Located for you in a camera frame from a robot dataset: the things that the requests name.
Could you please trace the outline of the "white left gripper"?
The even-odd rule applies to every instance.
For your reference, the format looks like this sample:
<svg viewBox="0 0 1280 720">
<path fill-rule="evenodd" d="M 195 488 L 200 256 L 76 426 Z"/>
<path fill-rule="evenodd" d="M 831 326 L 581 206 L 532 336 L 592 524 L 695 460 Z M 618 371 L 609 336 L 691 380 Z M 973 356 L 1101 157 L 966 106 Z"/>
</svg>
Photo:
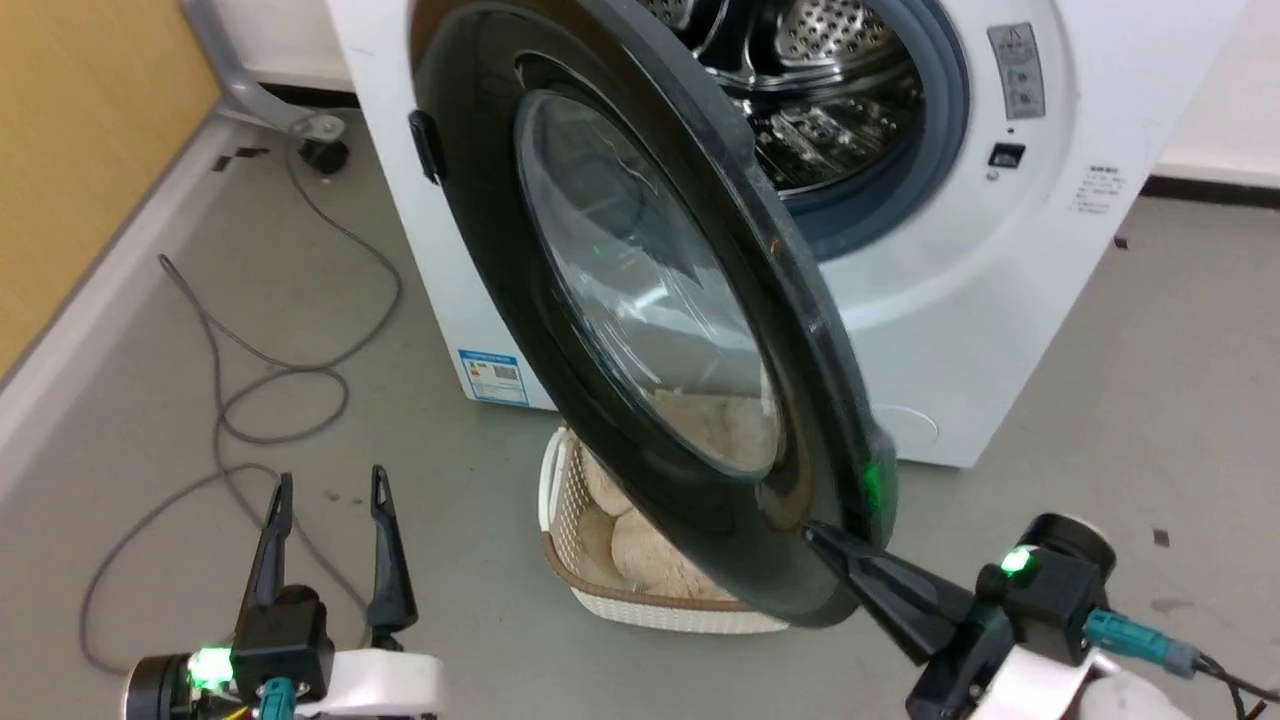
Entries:
<svg viewBox="0 0 1280 720">
<path fill-rule="evenodd" d="M 282 474 L 241 602 L 241 612 L 270 606 L 284 585 L 285 542 L 293 529 L 293 477 Z M 374 588 L 365 619 L 374 648 L 334 655 L 328 693 L 297 705 L 297 719 L 443 716 L 443 664 L 425 653 L 402 652 L 397 634 L 419 620 L 410 568 L 387 469 L 371 470 L 370 515 L 375 524 Z"/>
</svg>

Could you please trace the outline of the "dark white right gripper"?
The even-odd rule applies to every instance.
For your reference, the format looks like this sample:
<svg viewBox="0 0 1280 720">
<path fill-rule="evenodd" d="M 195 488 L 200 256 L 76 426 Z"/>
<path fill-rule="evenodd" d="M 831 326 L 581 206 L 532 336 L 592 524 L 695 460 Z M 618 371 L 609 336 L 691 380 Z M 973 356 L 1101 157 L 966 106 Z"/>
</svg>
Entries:
<svg viewBox="0 0 1280 720">
<path fill-rule="evenodd" d="M 910 719 L 1065 719 L 1091 674 L 1091 609 L 972 609 L 974 596 L 827 523 L 803 538 L 915 665 Z"/>
</svg>

